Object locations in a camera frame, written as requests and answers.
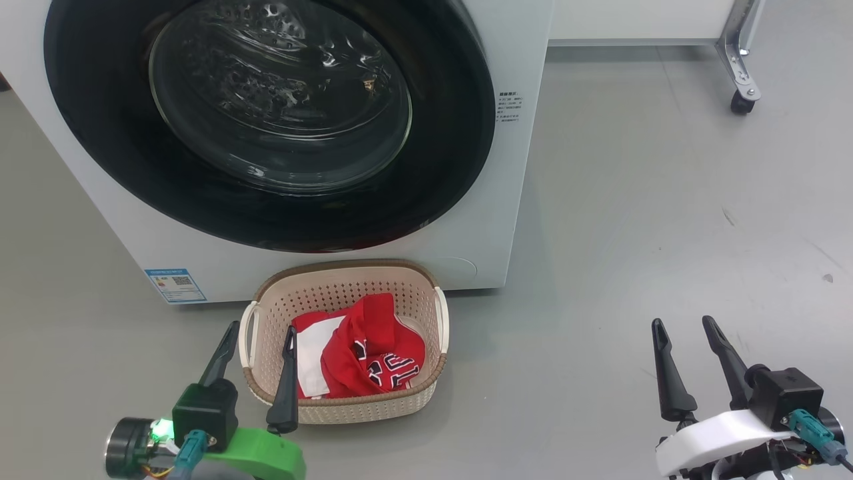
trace plastic laundry basket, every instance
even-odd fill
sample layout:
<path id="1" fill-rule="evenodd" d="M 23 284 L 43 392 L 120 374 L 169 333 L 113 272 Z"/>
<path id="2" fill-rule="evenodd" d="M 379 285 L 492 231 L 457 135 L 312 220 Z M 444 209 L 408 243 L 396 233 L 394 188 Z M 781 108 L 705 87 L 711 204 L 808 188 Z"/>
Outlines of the plastic laundry basket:
<path id="1" fill-rule="evenodd" d="M 394 310 L 424 340 L 426 358 L 410 388 L 356 398 L 299 400 L 301 424 L 352 424 L 392 419 L 421 410 L 432 398 L 447 361 L 447 301 L 423 267 L 404 260 L 339 261 L 285 270 L 267 280 L 243 313 L 240 361 L 249 388 L 272 404 L 284 360 L 284 336 L 303 313 L 334 312 L 365 295 L 390 292 Z"/>

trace white washing machine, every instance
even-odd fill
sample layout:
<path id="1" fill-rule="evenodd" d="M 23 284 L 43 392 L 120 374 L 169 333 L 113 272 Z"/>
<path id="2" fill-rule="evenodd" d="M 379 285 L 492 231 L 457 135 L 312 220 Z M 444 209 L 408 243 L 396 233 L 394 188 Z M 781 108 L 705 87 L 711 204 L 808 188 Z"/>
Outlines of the white washing machine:
<path id="1" fill-rule="evenodd" d="M 8 0 L 0 72 L 170 303 L 349 259 L 493 288 L 552 8 Z"/>

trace blue label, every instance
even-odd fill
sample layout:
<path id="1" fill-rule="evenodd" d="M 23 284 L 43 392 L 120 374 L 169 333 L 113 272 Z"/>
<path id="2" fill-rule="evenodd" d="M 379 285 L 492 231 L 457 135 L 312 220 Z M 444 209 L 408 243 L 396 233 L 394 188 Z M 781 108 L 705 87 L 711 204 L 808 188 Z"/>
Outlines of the blue label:
<path id="1" fill-rule="evenodd" d="M 186 268 L 146 270 L 151 283 L 169 303 L 197 303 L 207 301 L 198 284 Z"/>

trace caster wheel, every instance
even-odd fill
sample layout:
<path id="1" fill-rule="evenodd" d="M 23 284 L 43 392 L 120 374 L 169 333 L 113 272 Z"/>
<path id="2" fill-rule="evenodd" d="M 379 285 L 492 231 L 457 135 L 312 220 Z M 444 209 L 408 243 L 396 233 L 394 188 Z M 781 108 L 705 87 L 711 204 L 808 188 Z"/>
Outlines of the caster wheel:
<path id="1" fill-rule="evenodd" d="M 732 113 L 738 115 L 746 115 L 755 107 L 755 100 L 746 100 L 740 96 L 740 92 L 736 91 L 732 97 Z"/>

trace gray floor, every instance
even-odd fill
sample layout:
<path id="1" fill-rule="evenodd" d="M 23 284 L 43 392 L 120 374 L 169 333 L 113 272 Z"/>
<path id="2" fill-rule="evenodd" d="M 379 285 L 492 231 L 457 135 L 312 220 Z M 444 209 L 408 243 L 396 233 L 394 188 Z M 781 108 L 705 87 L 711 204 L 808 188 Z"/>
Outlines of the gray floor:
<path id="1" fill-rule="evenodd" d="M 745 118 L 712 49 L 549 52 L 508 286 L 450 299 L 421 413 L 295 433 L 309 478 L 657 478 L 658 316 L 700 418 L 728 404 L 713 314 L 853 424 L 851 25 L 845 0 L 770 3 Z M 14 94 L 0 158 L 3 478 L 101 479 L 115 421 L 168 415 L 241 306 L 164 305 Z"/>

